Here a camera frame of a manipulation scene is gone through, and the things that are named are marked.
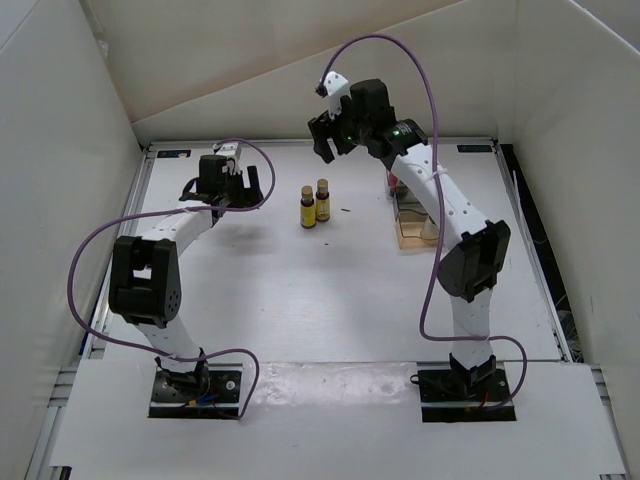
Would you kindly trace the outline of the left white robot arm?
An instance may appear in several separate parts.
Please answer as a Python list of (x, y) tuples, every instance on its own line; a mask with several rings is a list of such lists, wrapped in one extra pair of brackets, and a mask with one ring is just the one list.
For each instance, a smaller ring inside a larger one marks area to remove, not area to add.
[(222, 217), (209, 208), (249, 208), (263, 200), (257, 168), (240, 167), (236, 142), (200, 157), (198, 176), (187, 182), (179, 210), (138, 236), (121, 236), (113, 247), (109, 308), (136, 327), (160, 353), (159, 368), (175, 377), (188, 400), (206, 395), (210, 377), (203, 350), (179, 318), (182, 302), (179, 257)]

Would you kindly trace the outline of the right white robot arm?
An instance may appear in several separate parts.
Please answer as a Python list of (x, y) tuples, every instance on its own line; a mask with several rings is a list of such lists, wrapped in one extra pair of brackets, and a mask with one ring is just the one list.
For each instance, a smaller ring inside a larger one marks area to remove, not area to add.
[(490, 345), (489, 309), (503, 268), (511, 231), (491, 221), (435, 163), (435, 142), (411, 119), (399, 120), (379, 79), (355, 84), (330, 72), (317, 89), (329, 107), (311, 119), (314, 151), (330, 163), (358, 146), (404, 183), (443, 237), (445, 256), (437, 280), (452, 305), (453, 348), (449, 387), (460, 399), (480, 393), (496, 369)]

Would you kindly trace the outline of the tiered plastic condiment rack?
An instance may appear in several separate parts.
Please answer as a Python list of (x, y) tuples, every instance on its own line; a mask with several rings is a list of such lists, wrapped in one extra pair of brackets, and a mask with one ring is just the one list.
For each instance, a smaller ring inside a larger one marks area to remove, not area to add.
[(435, 248), (438, 240), (436, 242), (427, 242), (420, 238), (420, 230), (425, 218), (427, 216), (431, 218), (431, 216), (417, 200), (413, 192), (398, 179), (396, 196), (388, 199), (393, 207), (398, 247), (401, 250)]

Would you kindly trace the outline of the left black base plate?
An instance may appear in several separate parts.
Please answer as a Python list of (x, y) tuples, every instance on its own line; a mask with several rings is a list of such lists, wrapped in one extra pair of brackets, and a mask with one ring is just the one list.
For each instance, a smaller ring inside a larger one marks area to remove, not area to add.
[(152, 419), (232, 420), (239, 415), (242, 370), (212, 368), (200, 392), (183, 394), (168, 375), (155, 375), (147, 416)]

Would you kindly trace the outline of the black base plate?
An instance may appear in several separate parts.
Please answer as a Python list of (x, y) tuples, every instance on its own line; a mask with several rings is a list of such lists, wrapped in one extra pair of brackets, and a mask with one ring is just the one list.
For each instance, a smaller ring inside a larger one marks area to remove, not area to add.
[(168, 375), (155, 375), (147, 416), (152, 419), (232, 420), (239, 415), (242, 370), (212, 368), (200, 392), (183, 394)]
[(423, 423), (514, 422), (509, 401), (509, 383), (503, 369), (471, 389), (464, 387), (450, 370), (418, 370), (410, 382), (419, 389)]

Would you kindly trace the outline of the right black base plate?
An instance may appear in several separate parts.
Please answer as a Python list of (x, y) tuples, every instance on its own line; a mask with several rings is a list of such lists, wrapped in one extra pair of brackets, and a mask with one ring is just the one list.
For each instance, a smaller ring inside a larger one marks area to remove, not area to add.
[(509, 383), (503, 369), (471, 389), (464, 387), (450, 370), (418, 370), (410, 382), (419, 389), (423, 423), (514, 422), (509, 401)]

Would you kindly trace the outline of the tall red label sauce bottle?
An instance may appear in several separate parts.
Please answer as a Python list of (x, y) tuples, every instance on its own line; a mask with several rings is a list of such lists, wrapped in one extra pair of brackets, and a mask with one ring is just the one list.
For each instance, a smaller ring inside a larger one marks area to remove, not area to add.
[(391, 172), (386, 173), (386, 195), (388, 198), (394, 198), (396, 196), (396, 190), (398, 185), (398, 178)]

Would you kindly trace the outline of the white powder jar black lid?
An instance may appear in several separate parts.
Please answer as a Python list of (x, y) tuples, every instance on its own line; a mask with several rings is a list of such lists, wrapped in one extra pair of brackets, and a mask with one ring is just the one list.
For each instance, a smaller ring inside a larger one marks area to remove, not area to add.
[(420, 230), (420, 238), (427, 242), (436, 242), (439, 237), (439, 229), (433, 220), (427, 216)]

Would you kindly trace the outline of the small yellow label bottle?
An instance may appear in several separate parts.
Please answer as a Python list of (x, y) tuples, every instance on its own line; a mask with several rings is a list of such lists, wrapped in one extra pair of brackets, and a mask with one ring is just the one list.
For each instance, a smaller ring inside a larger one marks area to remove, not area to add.
[(310, 185), (301, 188), (300, 224), (305, 229), (313, 228), (316, 224), (315, 198)]
[(316, 185), (316, 220), (326, 222), (330, 219), (331, 204), (328, 181), (321, 178)]

